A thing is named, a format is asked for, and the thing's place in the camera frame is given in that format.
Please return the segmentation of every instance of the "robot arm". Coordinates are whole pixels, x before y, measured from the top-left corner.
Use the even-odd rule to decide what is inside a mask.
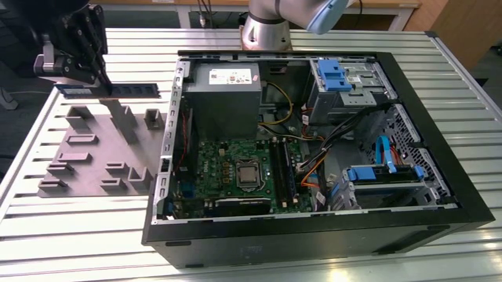
[[[88,5],[88,0],[2,0],[2,3],[18,14],[42,47],[34,74],[65,85],[88,86],[96,98],[109,97],[101,7]]]
[[[249,16],[243,30],[245,49],[288,49],[291,43],[288,22],[315,34],[327,33],[353,1],[249,0]]]

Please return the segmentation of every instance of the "power supply label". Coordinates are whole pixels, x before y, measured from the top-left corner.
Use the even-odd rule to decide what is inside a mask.
[[[209,84],[251,84],[251,69],[212,69],[209,71]]]

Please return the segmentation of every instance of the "green motherboard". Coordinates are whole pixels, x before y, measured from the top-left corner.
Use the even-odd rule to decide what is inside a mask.
[[[291,163],[301,161],[299,143],[287,143]],[[268,140],[229,140],[224,142],[198,143],[198,157],[196,164],[194,198],[256,197],[271,199],[269,213],[296,213],[311,211],[308,193],[299,194],[297,202],[287,207],[275,201],[275,187]],[[257,167],[259,187],[243,188],[239,182],[245,180],[237,175],[239,165],[252,164]]]

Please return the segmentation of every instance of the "cpu socket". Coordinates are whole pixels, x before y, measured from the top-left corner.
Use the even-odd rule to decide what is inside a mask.
[[[255,159],[240,159],[234,162],[236,186],[244,192],[260,191],[265,182],[261,180],[261,169]]]

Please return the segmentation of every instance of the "gray 3d-printed holder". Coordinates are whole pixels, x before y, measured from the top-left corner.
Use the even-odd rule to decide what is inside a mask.
[[[133,115],[118,101],[105,106],[112,115],[70,107],[69,128],[38,184],[38,197],[146,195],[158,169],[166,114],[148,109]]]

